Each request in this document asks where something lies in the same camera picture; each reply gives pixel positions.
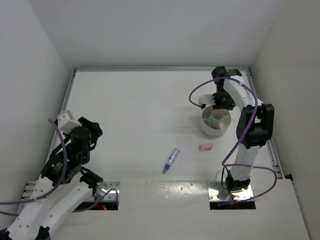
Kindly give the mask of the clear glue stick blue cap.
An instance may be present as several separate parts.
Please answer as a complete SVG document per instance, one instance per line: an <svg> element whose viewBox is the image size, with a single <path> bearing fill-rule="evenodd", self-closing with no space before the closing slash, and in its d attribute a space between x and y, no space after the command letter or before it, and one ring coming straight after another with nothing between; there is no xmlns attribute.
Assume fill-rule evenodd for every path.
<svg viewBox="0 0 320 240"><path fill-rule="evenodd" d="M170 169L170 167L174 164L179 154L180 154L180 150L177 148L174 148L165 162L165 165L162 170L163 174L165 174Z"/></svg>

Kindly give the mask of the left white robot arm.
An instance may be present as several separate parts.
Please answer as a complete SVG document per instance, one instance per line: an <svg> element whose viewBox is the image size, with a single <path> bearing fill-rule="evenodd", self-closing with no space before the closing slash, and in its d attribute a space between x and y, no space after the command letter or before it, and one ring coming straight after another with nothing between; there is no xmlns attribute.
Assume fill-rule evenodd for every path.
<svg viewBox="0 0 320 240"><path fill-rule="evenodd" d="M75 119L69 110L52 122L60 144L51 152L28 200L14 222L0 232L2 240L49 240L58 226L86 199L94 195L103 178L86 170L61 199L61 186L69 184L90 160L103 134L97 122Z"/></svg>

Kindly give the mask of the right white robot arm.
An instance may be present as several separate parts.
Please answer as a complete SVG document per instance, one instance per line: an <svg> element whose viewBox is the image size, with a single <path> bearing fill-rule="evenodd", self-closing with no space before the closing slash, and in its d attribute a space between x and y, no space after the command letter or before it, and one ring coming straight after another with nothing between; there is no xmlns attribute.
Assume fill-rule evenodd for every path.
<svg viewBox="0 0 320 240"><path fill-rule="evenodd" d="M233 110L238 107L240 117L236 127L237 142L231 152L237 150L233 164L222 165L227 171L225 189L231 192L246 190L251 182L251 169L256 155L273 135L275 108L261 102L254 92L242 81L235 79L242 74L237 69L216 67L211 76L216 84L212 95L214 110Z"/></svg>

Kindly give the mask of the white round divided container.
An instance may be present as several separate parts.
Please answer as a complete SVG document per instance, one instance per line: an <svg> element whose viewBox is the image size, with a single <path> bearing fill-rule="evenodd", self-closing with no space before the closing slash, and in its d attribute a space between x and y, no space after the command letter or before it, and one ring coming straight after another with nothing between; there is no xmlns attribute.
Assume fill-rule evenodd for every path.
<svg viewBox="0 0 320 240"><path fill-rule="evenodd" d="M212 118L212 127L206 125L206 119ZM211 137L222 136L231 124L231 114L226 109L213 109L208 105L202 111L199 125L201 130Z"/></svg>

